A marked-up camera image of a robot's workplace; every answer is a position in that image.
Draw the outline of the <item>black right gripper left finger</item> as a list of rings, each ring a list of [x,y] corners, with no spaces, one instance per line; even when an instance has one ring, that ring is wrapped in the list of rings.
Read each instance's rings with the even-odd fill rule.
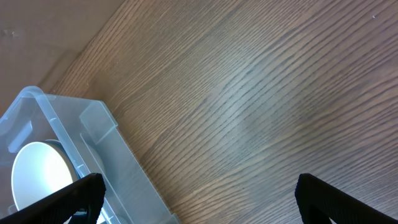
[[[96,224],[104,204],[103,176],[91,173],[28,207],[1,219],[1,224]]]

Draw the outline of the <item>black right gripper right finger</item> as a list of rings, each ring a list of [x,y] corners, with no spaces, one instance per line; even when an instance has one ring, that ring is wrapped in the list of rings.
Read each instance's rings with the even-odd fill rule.
[[[397,224],[397,220],[312,174],[299,175],[295,198],[304,224]]]

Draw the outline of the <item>cream bowl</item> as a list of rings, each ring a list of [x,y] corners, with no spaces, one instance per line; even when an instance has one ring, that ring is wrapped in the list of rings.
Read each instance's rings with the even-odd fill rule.
[[[30,142],[18,153],[11,173],[11,189],[17,210],[77,181],[62,151],[43,141]]]

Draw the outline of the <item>dark blue bowl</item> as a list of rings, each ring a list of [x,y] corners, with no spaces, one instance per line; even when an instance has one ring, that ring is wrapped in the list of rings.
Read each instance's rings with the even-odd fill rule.
[[[49,145],[51,145],[53,147],[56,147],[56,148],[60,149],[62,151],[63,155],[66,156],[67,161],[71,164],[71,166],[73,168],[73,171],[75,173],[75,176],[76,176],[76,180],[81,179],[81,176],[79,175],[79,173],[75,169],[75,167],[74,167],[74,165],[72,163],[72,160],[68,156],[66,150],[64,149],[64,147],[62,146],[62,144],[61,144],[61,142],[59,140],[57,140],[57,139],[46,139],[43,142],[46,143],[46,144],[49,144]]]

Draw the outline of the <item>clear plastic storage bin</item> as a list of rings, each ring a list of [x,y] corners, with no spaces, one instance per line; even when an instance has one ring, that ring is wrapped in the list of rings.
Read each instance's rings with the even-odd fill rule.
[[[1,218],[17,212],[12,165],[28,143],[63,147],[78,177],[100,173],[106,185],[98,223],[179,223],[169,211],[118,131],[102,101],[21,90],[1,116]]]

